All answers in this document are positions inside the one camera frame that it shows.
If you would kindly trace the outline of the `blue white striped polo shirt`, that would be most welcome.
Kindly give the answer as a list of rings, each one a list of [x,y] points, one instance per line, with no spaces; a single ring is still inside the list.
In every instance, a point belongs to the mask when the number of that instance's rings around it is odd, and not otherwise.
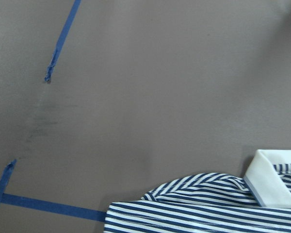
[[[106,233],[291,233],[291,150],[257,150],[242,178],[201,173],[110,204]]]

